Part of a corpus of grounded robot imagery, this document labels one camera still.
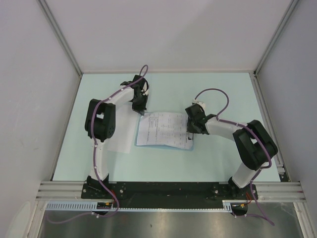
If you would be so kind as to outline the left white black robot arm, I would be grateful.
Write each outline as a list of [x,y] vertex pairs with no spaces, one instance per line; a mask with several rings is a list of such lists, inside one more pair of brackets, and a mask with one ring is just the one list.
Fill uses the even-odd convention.
[[109,194],[108,168],[103,157],[104,146],[115,133],[116,111],[124,104],[132,103],[132,111],[144,115],[147,110],[149,83],[142,75],[124,81],[120,89],[104,100],[92,99],[85,120],[85,130],[93,142],[93,167],[87,176],[88,187],[98,198]]

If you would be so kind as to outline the printed paper sheet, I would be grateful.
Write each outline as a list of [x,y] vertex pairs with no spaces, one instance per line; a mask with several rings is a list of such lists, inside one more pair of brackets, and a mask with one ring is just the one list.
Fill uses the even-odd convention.
[[136,145],[191,150],[193,140],[187,140],[187,120],[187,115],[181,113],[145,113],[139,120]]

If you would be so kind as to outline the white paper sheet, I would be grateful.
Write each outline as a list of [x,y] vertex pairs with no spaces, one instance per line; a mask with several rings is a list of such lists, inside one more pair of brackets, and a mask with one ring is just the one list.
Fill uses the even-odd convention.
[[109,151],[130,153],[138,119],[139,114],[132,110],[132,105],[129,103],[124,104],[116,111],[115,132],[109,140]]

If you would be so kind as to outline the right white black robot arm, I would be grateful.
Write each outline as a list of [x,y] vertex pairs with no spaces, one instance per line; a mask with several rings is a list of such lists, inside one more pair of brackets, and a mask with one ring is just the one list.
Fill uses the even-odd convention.
[[278,152],[275,142],[258,120],[243,124],[213,114],[206,115],[199,103],[192,104],[185,111],[189,133],[217,135],[235,142],[241,164],[228,181],[228,192],[232,198],[240,199],[261,170],[271,167],[271,160]]

